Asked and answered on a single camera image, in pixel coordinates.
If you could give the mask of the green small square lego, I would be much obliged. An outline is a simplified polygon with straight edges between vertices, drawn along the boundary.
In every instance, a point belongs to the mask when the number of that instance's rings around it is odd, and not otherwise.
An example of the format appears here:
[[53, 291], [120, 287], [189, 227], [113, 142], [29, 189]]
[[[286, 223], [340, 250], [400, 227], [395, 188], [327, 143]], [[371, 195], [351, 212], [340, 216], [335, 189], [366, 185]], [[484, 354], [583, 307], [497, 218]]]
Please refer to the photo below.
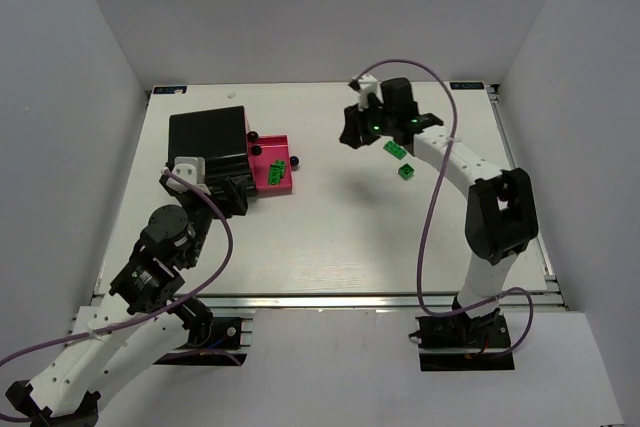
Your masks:
[[398, 175], [407, 181], [415, 175], [415, 169], [410, 164], [405, 163], [398, 168]]

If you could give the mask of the green lego brick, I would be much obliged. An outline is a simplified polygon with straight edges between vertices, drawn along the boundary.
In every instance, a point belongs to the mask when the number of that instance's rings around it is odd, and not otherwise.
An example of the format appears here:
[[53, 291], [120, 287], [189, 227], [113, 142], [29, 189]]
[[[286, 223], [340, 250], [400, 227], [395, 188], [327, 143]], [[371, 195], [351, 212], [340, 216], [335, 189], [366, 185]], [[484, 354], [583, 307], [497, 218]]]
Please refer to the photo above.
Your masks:
[[268, 184], [279, 185], [282, 179], [280, 179], [279, 168], [275, 165], [275, 162], [269, 166]]

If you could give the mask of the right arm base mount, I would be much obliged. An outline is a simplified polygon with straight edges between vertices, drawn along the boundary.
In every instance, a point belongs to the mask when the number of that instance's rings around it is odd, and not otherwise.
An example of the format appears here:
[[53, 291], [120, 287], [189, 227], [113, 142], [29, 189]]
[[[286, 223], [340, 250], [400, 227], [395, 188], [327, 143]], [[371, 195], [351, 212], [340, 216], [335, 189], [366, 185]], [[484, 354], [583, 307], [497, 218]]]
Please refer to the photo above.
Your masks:
[[511, 338], [505, 317], [498, 310], [469, 320], [417, 317], [417, 329], [408, 335], [417, 345], [422, 372], [513, 371]]

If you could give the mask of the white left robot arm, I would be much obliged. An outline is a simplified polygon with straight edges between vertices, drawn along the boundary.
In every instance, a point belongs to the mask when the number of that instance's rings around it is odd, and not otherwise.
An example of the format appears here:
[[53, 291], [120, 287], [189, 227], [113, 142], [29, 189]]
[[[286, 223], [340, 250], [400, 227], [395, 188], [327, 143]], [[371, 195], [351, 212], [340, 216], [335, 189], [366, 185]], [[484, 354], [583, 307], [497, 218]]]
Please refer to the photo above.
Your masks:
[[228, 230], [232, 212], [193, 167], [166, 168], [160, 183], [175, 203], [151, 214], [84, 331], [42, 343], [63, 349], [40, 374], [7, 389], [19, 413], [11, 422], [93, 426], [110, 399], [162, 357], [176, 357], [184, 345], [193, 355], [214, 354], [215, 320], [198, 299], [200, 290], [178, 292], [212, 222]]

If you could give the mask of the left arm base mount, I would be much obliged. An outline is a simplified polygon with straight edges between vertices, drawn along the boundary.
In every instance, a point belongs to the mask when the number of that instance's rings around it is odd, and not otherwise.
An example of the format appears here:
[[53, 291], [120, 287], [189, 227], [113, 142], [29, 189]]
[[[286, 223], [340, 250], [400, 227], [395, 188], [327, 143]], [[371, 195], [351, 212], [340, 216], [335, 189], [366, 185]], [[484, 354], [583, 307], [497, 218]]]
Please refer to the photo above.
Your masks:
[[207, 323], [190, 333], [181, 346], [164, 354], [155, 365], [189, 367], [241, 367], [252, 345], [255, 311], [238, 307], [212, 307]]

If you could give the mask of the green curved four-stud lego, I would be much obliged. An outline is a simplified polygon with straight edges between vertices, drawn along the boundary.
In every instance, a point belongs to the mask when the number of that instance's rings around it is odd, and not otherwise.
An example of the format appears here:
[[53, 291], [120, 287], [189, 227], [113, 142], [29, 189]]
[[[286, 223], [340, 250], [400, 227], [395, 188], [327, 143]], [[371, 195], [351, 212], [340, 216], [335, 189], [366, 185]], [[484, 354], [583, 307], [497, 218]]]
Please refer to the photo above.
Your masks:
[[286, 172], [286, 161], [283, 159], [278, 159], [275, 161], [275, 165], [279, 168], [280, 171], [280, 179], [283, 179], [285, 176], [285, 172]]

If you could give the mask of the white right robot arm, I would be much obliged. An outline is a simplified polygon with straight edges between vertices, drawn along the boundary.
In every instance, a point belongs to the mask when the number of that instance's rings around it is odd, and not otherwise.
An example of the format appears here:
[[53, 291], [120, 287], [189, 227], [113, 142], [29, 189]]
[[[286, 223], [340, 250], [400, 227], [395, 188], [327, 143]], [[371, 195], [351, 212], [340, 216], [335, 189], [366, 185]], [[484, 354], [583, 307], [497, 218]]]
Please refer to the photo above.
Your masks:
[[420, 113], [406, 78], [378, 82], [365, 74], [350, 86], [359, 99], [344, 110], [341, 143], [358, 149], [389, 137], [463, 195], [464, 235], [472, 256], [452, 309], [470, 320], [494, 315], [509, 270], [538, 235], [529, 175], [486, 160], [457, 140], [439, 117]]

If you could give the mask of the green four-stud long lego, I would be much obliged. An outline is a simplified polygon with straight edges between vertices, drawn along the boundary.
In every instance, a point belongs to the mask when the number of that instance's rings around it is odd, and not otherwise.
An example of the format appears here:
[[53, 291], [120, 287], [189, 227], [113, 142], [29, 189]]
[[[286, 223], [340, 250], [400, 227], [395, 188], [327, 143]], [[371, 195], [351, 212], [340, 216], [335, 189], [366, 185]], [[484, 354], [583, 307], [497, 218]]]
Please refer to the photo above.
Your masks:
[[407, 155], [407, 151], [394, 141], [387, 141], [383, 149], [398, 160], [402, 160]]

